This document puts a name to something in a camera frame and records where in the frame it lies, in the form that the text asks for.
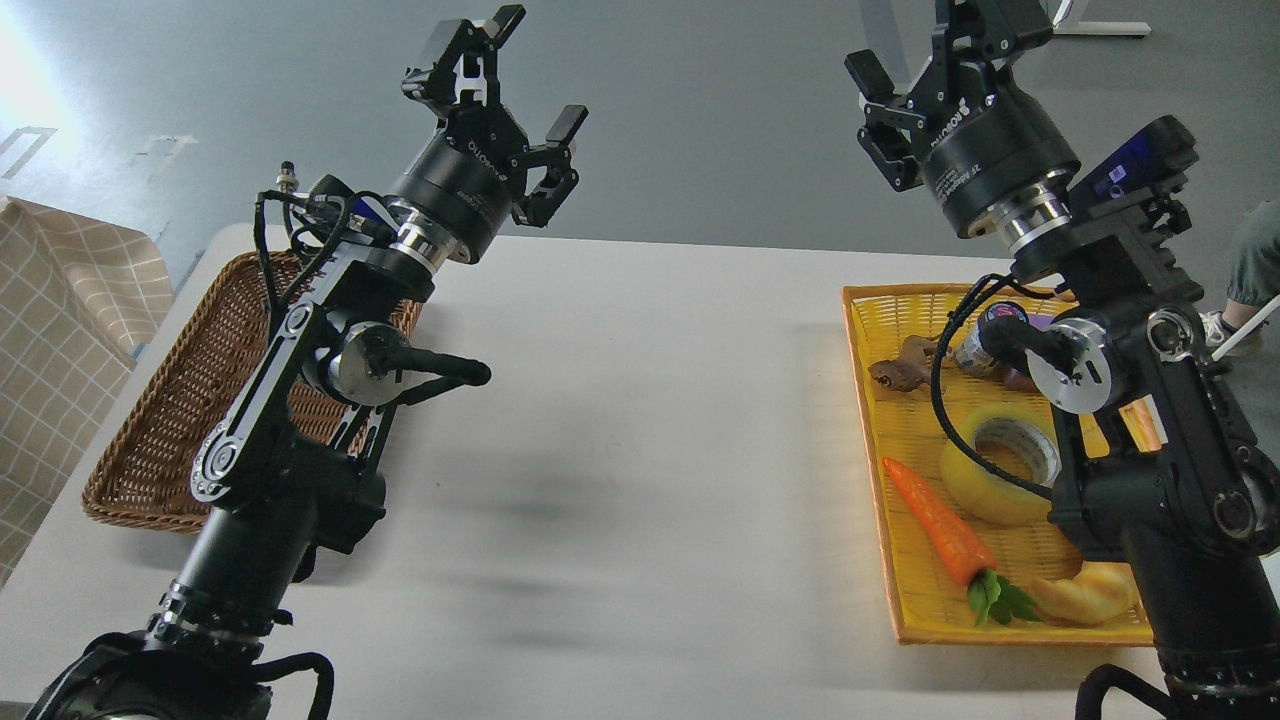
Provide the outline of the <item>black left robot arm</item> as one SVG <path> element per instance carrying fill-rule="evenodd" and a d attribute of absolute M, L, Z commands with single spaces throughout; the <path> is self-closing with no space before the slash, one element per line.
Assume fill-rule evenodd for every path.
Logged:
<path fill-rule="evenodd" d="M 445 261 L 475 264 L 506 219 L 544 227 L 579 183 L 567 105 L 534 143 L 500 100 L 498 54 L 525 18 L 442 22 L 402 94 L 436 131 L 385 195 L 333 176 L 301 193 L 294 167 L 255 201 L 266 299 L 262 359 L 196 452 L 189 489 L 211 512 L 148 625 L 93 639 L 31 719 L 265 719 L 274 682 L 315 675 L 308 717 L 332 710 L 317 652 L 262 661 L 292 624 L 282 598 L 320 548 L 351 553 L 385 516 L 378 470 L 396 410 L 484 386 L 477 360 L 411 345 L 392 324 L 425 302 Z"/>

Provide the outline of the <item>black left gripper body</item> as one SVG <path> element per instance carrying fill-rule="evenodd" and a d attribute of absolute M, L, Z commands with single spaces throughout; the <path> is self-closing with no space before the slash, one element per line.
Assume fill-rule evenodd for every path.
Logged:
<path fill-rule="evenodd" d="M 387 195 L 402 223 L 411 211 L 457 240 L 451 259 L 476 264 L 524 192 L 526 170 L 511 158 L 529 142 L 502 104 L 463 102 L 440 120 L 430 142 Z"/>

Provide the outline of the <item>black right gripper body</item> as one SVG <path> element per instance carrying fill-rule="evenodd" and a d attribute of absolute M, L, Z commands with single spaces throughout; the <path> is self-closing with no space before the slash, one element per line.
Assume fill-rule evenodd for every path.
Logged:
<path fill-rule="evenodd" d="M 924 128 L 910 133 L 923 184 L 961 238 L 986 233 L 996 202 L 1080 170 L 1060 128 L 1018 85 L 1011 61 L 931 63 L 908 106 L 925 118 Z"/>

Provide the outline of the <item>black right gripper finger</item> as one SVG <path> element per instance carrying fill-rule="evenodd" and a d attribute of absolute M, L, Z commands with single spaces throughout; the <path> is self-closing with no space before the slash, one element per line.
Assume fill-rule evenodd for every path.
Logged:
<path fill-rule="evenodd" d="M 909 132 L 922 128 L 924 117 L 899 105 L 900 95 L 872 50 L 850 53 L 845 68 L 861 96 L 864 126 L 858 141 L 886 182 L 897 192 L 922 184 L 920 163 Z"/>
<path fill-rule="evenodd" d="M 1009 67 L 1046 45 L 1053 24 L 1038 1 L 936 1 L 928 99 L 995 94 Z"/>

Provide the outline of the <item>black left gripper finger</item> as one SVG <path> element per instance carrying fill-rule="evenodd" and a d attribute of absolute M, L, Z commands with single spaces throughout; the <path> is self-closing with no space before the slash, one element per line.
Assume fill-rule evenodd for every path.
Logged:
<path fill-rule="evenodd" d="M 511 215 L 517 225 L 545 228 L 577 187 L 580 176 L 572 167 L 573 140 L 588 117 L 585 105 L 566 105 L 543 143 L 526 147 L 509 159 L 512 176 L 517 170 L 547 170 L 532 190 L 524 191 L 513 201 Z"/>
<path fill-rule="evenodd" d="M 522 5 L 499 6 L 486 20 L 443 20 L 402 79 L 402 94 L 439 122 L 461 111 L 502 108 L 498 51 L 524 20 Z"/>

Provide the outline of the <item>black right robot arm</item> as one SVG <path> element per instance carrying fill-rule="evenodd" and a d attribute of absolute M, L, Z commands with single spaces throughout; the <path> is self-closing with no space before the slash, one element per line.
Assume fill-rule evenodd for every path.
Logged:
<path fill-rule="evenodd" d="M 876 54 L 847 55 L 860 145 L 897 191 L 925 187 L 961 238 L 995 236 L 1006 275 L 980 278 L 951 313 L 946 350 L 979 302 L 1059 275 L 1074 309 L 1043 329 L 1011 319 L 980 334 L 1050 401 L 1060 466 L 1048 519 L 1083 557 L 1124 561 L 1164 671 L 1162 689 L 1115 667 L 1087 676 L 1079 719 L 1121 688 L 1166 719 L 1277 716 L 1277 469 L 1204 345 L 1202 288 L 1165 247 L 1190 225 L 1178 193 L 1196 141 L 1160 117 L 1087 174 L 1014 61 L 1053 24 L 1038 1 L 938 1 L 931 55 L 897 91 Z"/>

